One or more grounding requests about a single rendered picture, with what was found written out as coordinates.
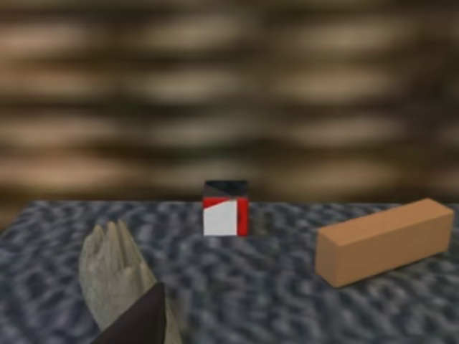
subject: brick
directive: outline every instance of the brick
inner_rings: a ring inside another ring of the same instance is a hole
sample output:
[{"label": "brick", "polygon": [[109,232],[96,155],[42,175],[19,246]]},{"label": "brick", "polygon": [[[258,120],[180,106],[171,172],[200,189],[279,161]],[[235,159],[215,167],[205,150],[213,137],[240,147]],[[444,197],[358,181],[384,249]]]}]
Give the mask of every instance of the brick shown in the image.
[{"label": "brick", "polygon": [[448,250],[454,211],[423,199],[318,231],[316,273],[334,287]]}]

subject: table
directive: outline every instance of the table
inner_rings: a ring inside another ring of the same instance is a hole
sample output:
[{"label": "table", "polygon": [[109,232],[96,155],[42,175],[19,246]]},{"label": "table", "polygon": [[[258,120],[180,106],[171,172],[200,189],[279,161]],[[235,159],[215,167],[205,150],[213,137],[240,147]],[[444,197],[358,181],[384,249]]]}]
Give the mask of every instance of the table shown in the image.
[{"label": "table", "polygon": [[208,238],[199,203],[31,202],[0,238],[0,343],[95,338],[77,262],[111,219],[165,283],[184,344],[459,343],[457,222],[448,253],[339,290],[314,273],[318,227],[393,206],[251,204],[252,236]]}]

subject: orange brick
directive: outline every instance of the orange brick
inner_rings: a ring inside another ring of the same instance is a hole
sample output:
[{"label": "orange brick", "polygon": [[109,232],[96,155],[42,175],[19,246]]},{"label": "orange brick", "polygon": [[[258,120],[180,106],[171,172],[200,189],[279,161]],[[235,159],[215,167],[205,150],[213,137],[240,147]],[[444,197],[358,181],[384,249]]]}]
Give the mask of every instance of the orange brick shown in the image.
[{"label": "orange brick", "polygon": [[444,252],[454,211],[432,199],[325,226],[318,231],[316,273],[334,287]]}]

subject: rectangular block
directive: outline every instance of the rectangular block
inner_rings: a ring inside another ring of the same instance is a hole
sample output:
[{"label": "rectangular block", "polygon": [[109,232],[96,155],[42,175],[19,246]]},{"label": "rectangular block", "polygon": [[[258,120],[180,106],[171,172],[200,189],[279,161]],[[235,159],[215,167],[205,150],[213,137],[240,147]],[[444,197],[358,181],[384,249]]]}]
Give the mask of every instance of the rectangular block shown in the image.
[{"label": "rectangular block", "polygon": [[432,199],[325,226],[316,273],[342,287],[448,250],[454,211]]},{"label": "rectangular block", "polygon": [[202,199],[207,236],[246,236],[249,201],[245,181],[207,181]]}]

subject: tabletop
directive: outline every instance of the tabletop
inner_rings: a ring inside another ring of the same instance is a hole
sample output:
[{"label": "tabletop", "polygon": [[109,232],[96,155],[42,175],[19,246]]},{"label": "tabletop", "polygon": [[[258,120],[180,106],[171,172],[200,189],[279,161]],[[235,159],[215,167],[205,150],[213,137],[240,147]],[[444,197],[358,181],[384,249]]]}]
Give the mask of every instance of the tabletop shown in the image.
[{"label": "tabletop", "polygon": [[251,204],[251,235],[219,238],[202,236],[199,203],[31,202],[0,237],[0,343],[98,335],[77,263],[93,226],[117,219],[166,285],[184,344],[459,343],[457,220],[444,254],[341,289],[314,273],[318,228],[393,206]]}]

